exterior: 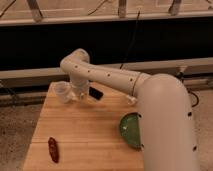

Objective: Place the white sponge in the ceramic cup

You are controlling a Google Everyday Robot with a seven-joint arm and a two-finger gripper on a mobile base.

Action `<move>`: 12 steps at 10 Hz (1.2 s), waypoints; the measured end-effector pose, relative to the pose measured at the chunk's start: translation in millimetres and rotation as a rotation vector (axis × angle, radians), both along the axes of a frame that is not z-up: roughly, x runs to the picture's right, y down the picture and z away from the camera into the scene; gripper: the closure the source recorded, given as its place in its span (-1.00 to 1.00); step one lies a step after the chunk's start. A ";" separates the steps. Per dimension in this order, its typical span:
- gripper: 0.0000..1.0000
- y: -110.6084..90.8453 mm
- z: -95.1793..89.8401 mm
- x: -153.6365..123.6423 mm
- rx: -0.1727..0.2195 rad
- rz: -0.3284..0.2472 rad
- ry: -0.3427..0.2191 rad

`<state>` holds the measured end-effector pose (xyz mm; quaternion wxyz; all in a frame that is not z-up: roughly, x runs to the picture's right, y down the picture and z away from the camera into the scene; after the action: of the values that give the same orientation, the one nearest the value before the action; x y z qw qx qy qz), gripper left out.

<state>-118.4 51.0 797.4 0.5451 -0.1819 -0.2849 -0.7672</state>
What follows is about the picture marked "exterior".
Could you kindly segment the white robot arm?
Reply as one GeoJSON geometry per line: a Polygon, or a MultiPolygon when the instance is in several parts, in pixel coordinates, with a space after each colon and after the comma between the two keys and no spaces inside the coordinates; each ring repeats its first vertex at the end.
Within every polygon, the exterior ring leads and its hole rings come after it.
{"type": "Polygon", "coordinates": [[[76,96],[94,81],[137,99],[144,171],[200,171],[191,101],[179,79],[93,65],[81,48],[63,58],[60,68],[76,96]]]}

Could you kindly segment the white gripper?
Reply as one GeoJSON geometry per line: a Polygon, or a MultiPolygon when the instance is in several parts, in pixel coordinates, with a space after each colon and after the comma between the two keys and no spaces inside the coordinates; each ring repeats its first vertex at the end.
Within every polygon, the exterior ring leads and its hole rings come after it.
{"type": "Polygon", "coordinates": [[[81,85],[70,83],[70,98],[75,101],[82,101],[87,98],[89,94],[89,82],[86,81],[81,85]]]}

